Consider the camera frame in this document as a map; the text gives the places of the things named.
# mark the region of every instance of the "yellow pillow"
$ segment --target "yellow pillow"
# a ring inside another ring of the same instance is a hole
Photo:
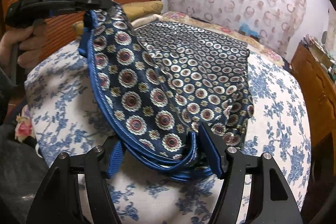
[[[134,2],[127,3],[123,6],[124,12],[126,13],[130,21],[136,20],[137,18],[143,17],[148,14],[160,14],[163,8],[163,3],[159,0],[147,1],[147,2]],[[78,21],[72,25],[72,28],[76,35],[82,35],[84,32],[83,21]]]

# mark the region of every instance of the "white wall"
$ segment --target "white wall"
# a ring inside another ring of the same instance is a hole
[[[162,2],[164,13],[168,10],[168,0],[162,0]],[[319,41],[321,40],[323,32],[328,29],[329,5],[329,0],[307,0],[306,14],[303,22],[289,41],[286,56],[287,61],[290,62],[292,60],[299,42],[305,35],[309,34],[317,37]]]

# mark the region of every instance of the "bed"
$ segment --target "bed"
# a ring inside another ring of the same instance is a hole
[[[179,13],[164,14],[162,20],[183,20],[249,41],[247,76],[255,111],[242,151],[248,155],[263,152],[273,155],[301,208],[310,175],[310,129],[295,78],[282,69],[281,63],[277,64],[280,60],[270,57],[273,53],[267,53],[253,39],[238,37],[239,34],[217,25]],[[86,59],[77,49],[78,41],[64,46],[31,71],[26,82],[31,121],[41,154],[49,166],[60,152],[86,153],[114,133],[98,109]],[[82,176],[79,182],[83,213],[92,221]],[[211,175],[194,183],[177,183],[139,164],[126,153],[120,171],[108,180],[108,185],[123,223],[206,224],[222,181]],[[237,223],[243,223],[246,217],[250,186],[251,177],[246,176]]]

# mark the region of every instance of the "silver screw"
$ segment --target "silver screw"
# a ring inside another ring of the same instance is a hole
[[[228,149],[227,149],[230,153],[234,154],[237,152],[237,148],[233,147],[233,146],[230,146]]]
[[[103,150],[103,147],[101,145],[97,145],[93,148],[93,150],[96,152],[96,153],[99,153],[100,151]]]
[[[270,153],[264,153],[264,158],[266,160],[270,160],[272,158],[272,155]]]
[[[60,159],[65,159],[67,157],[67,153],[62,152],[61,154],[58,155]]]

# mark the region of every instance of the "person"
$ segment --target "person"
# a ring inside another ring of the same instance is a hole
[[[26,218],[48,166],[35,149],[15,141],[16,114],[4,121],[12,94],[10,64],[13,45],[25,51],[17,63],[32,69],[47,42],[47,24],[25,29],[11,29],[0,40],[0,223],[26,223]]]

